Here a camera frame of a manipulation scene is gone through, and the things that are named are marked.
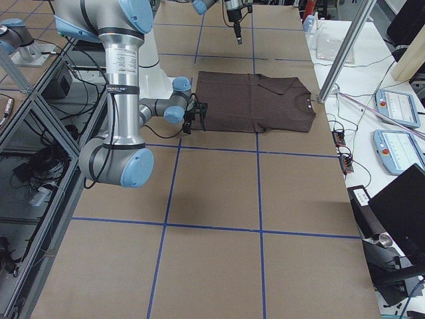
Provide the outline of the spare grey robot arm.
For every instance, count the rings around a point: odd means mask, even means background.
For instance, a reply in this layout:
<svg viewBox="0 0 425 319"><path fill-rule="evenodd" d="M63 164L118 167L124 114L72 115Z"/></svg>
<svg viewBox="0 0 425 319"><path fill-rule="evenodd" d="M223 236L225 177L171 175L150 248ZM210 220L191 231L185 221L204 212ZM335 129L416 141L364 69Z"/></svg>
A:
<svg viewBox="0 0 425 319"><path fill-rule="evenodd" d="M26 24L17 18L1 21L1 49L17 66L42 66L57 53L56 45L37 42Z"/></svg>

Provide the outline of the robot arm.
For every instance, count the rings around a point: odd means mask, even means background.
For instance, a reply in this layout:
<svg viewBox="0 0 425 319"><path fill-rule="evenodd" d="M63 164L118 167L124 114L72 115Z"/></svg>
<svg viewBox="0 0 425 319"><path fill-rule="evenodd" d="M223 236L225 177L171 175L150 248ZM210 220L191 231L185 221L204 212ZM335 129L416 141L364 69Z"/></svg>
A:
<svg viewBox="0 0 425 319"><path fill-rule="evenodd" d="M191 83L180 76L168 98L141 98L140 58L155 43L149 1L56 1L55 10L60 33L102 43L106 53L108 133L84 145L80 170L94 182L140 187L154 167L140 129L154 116L186 128L196 105Z"/></svg>
<svg viewBox="0 0 425 319"><path fill-rule="evenodd" d="M195 0L192 1L194 10L199 15L204 15L217 1ZM222 1L222 18L224 24L232 28L238 45L242 44L241 22L245 16L253 12L253 1L249 0L224 0Z"/></svg>

